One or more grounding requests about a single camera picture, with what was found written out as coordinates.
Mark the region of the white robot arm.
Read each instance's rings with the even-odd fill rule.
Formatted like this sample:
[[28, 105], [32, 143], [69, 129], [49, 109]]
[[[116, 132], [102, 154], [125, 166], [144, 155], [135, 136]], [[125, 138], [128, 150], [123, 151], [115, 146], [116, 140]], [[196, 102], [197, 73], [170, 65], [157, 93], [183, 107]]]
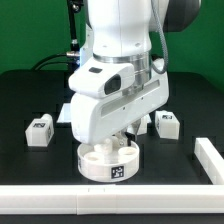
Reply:
[[86, 0], [92, 57], [69, 78], [72, 132], [95, 145], [164, 105], [168, 57], [153, 60], [149, 34], [184, 30], [201, 0]]

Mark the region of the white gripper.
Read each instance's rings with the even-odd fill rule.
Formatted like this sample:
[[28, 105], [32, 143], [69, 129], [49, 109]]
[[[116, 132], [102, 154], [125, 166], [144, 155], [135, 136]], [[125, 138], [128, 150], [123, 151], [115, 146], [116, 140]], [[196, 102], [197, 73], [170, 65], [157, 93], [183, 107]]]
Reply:
[[73, 136], [84, 144], [99, 144], [115, 134], [119, 145], [126, 147], [128, 138], [121, 130], [128, 126], [127, 132], [136, 140], [140, 128], [136, 121], [164, 105], [168, 97], [167, 73], [155, 72], [143, 89], [132, 95], [117, 93], [97, 99], [75, 93], [70, 104]]

